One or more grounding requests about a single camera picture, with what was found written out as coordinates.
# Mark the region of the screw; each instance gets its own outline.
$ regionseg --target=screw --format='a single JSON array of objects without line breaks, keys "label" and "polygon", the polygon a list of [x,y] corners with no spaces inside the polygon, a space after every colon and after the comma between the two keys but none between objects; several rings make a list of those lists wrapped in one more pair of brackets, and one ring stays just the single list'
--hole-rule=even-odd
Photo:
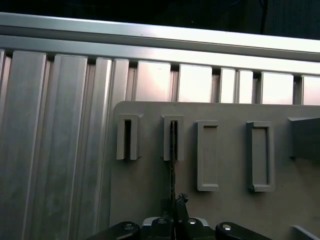
[{"label": "screw", "polygon": [[190,218],[190,219],[188,220],[188,223],[190,223],[190,224],[196,224],[197,221],[196,221],[195,219]]},{"label": "screw", "polygon": [[158,224],[165,224],[165,223],[167,223],[167,222],[163,218],[160,218],[158,221]]},{"label": "screw", "polygon": [[222,228],[223,228],[223,230],[225,230],[225,231],[230,231],[230,230],[231,230],[231,226],[228,225],[228,224],[223,224],[223,225],[222,225]]},{"label": "screw", "polygon": [[124,227],[124,230],[127,230],[127,231],[132,230],[132,229],[134,229],[134,226],[132,226],[131,223],[125,225],[125,227]]}]

